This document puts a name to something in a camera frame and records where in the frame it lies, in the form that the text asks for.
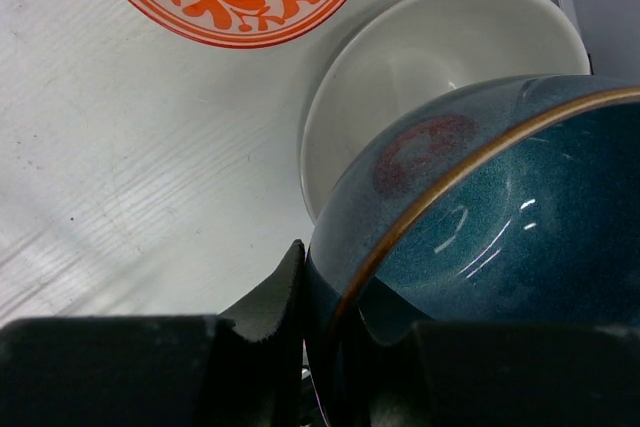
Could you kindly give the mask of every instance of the gray wall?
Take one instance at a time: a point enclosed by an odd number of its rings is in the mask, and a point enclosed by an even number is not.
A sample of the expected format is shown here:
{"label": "gray wall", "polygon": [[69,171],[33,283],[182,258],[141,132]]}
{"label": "gray wall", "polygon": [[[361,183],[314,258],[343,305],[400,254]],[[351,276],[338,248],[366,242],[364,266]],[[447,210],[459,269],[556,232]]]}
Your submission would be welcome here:
{"label": "gray wall", "polygon": [[640,81],[640,0],[574,0],[596,74]]}

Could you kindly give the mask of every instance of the white bowl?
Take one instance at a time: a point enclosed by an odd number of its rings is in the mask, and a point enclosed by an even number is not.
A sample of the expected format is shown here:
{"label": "white bowl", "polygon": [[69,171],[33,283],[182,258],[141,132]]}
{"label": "white bowl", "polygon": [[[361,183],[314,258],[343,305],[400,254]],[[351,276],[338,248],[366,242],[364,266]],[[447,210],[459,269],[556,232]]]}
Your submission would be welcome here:
{"label": "white bowl", "polygon": [[589,71],[579,33],[550,0],[401,1],[356,35],[315,95],[300,153],[309,215],[376,135],[427,101],[502,77]]}

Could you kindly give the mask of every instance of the white tabletop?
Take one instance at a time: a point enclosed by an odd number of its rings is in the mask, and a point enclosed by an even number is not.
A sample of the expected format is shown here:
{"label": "white tabletop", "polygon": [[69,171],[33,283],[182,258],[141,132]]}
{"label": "white tabletop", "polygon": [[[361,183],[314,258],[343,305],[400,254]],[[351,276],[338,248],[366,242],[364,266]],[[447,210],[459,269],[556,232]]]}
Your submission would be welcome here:
{"label": "white tabletop", "polygon": [[172,34],[126,0],[0,0],[0,324],[216,312],[312,224],[309,96],[394,0],[349,0],[256,51]]}

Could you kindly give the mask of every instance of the white table surface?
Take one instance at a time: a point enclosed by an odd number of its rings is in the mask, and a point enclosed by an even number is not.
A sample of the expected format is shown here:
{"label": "white table surface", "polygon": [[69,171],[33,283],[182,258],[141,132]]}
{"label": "white table surface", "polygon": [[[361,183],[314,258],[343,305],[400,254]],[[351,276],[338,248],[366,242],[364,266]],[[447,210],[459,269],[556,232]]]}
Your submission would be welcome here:
{"label": "white table surface", "polygon": [[126,0],[0,0],[0,324],[216,312],[312,224],[309,96],[358,25],[349,0],[256,51],[201,45]]}

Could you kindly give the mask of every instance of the bowl rim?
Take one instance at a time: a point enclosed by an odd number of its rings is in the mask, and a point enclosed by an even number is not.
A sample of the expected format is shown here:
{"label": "bowl rim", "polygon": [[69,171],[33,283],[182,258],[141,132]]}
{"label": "bowl rim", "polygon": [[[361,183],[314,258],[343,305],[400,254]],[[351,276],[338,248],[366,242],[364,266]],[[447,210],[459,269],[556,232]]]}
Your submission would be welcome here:
{"label": "bowl rim", "polygon": [[394,221],[382,239],[369,252],[358,267],[356,275],[340,294],[340,301],[331,314],[323,342],[326,346],[338,341],[339,324],[345,313],[357,304],[357,299],[367,282],[375,275],[387,255],[398,241],[415,226],[420,217],[441,200],[451,189],[471,175],[478,167],[494,159],[517,143],[545,130],[558,122],[576,117],[586,112],[615,107],[621,103],[640,103],[640,86],[605,90],[579,97],[543,112],[531,119],[514,125],[511,129],[491,140],[478,151],[472,153],[460,164],[454,166],[432,187],[420,196]]}
{"label": "bowl rim", "polygon": [[[396,12],[402,11],[406,7],[418,1],[422,1],[422,0],[400,0],[394,3],[388,9],[384,10],[379,15],[376,15],[372,20],[366,23],[363,28],[359,29],[355,33],[355,35],[349,40],[349,42],[347,42],[347,44],[340,51],[340,53],[333,59],[330,67],[325,72],[322,81],[320,82],[320,84],[318,85],[318,88],[313,94],[313,98],[311,100],[309,111],[307,112],[307,117],[302,130],[302,143],[301,143],[299,154],[298,154],[298,166],[299,166],[298,171],[299,171],[300,187],[302,190],[302,197],[304,199],[305,208],[307,210],[309,217],[311,218],[311,221],[314,224],[318,220],[320,212],[319,211],[316,212],[316,209],[313,206],[313,202],[309,195],[309,189],[307,187],[308,180],[306,178],[305,173],[310,167],[309,165],[307,165],[309,149],[310,149],[307,139],[308,139],[309,131],[311,130],[311,126],[314,122],[314,119],[318,114],[319,107],[318,107],[317,99],[319,97],[319,94],[327,89],[329,82],[331,82],[331,79],[335,74],[335,71],[338,69],[338,67],[341,65],[342,61],[344,60],[344,58],[350,54],[351,50],[357,45],[357,43],[360,41],[360,39],[363,36],[367,35],[369,31],[377,28],[378,25],[386,22],[386,20],[389,17],[392,17],[393,15],[395,15]],[[581,72],[574,72],[574,74],[580,74],[580,73],[589,74],[591,72],[591,64],[589,61],[589,57],[587,55],[586,48],[582,41],[582,37],[580,36],[580,33],[578,32],[577,28],[573,25],[573,23],[571,23],[571,20],[569,20],[569,18],[562,11],[562,9],[558,7],[551,0],[529,0],[529,1],[536,5],[541,6],[542,8],[547,9],[547,11],[554,16],[554,18],[561,24],[561,27],[564,28],[564,31],[570,37],[571,46],[575,51],[575,53],[578,54],[579,52],[581,54],[579,56],[580,58],[578,58],[578,55],[576,55],[576,59],[581,64],[580,65]],[[540,77],[541,75],[542,74],[532,75],[532,77],[533,76]]]}
{"label": "bowl rim", "polygon": [[[247,42],[246,44],[239,44],[239,43],[234,43],[233,41],[228,41],[228,42],[223,42],[223,41],[219,41],[219,40],[215,40],[215,39],[209,39],[206,37],[199,37],[195,34],[190,34],[188,32],[185,32],[184,30],[176,27],[174,25],[174,23],[172,23],[170,20],[162,20],[161,14],[154,14],[152,13],[150,10],[151,8],[145,8],[142,5],[139,5],[138,2],[136,2],[135,0],[127,0],[129,1],[129,3],[131,5],[133,5],[136,9],[138,9],[140,12],[142,12],[145,16],[147,16],[149,19],[153,20],[155,23],[157,23],[158,25],[164,27],[165,29],[178,34],[182,37],[185,37],[189,40],[193,40],[202,44],[206,44],[206,45],[211,45],[214,47],[222,47],[222,48],[227,48],[227,49],[239,49],[239,50],[249,50],[249,49],[260,49],[260,48],[265,48],[265,47],[272,47],[275,45],[279,45],[279,44],[283,44],[285,42],[289,42],[291,40],[295,40],[299,37],[302,37],[303,35],[309,33],[310,31],[314,30],[315,28],[319,27],[320,25],[322,25],[324,22],[326,22],[327,20],[329,20],[329,18],[331,18],[338,10],[340,10],[340,8],[347,2],[347,0],[333,0],[329,3],[328,6],[325,6],[324,8],[319,9],[321,12],[320,14],[318,14],[316,17],[316,19],[307,22],[306,25],[304,25],[302,28],[300,28],[299,30],[295,30],[293,31],[293,33],[291,34],[285,34],[283,36],[280,36],[278,38],[272,39],[272,40],[267,40],[267,41],[260,41],[257,40],[255,42]],[[317,11],[314,10],[312,12],[312,14],[308,17],[314,17],[314,14],[317,14]]]}

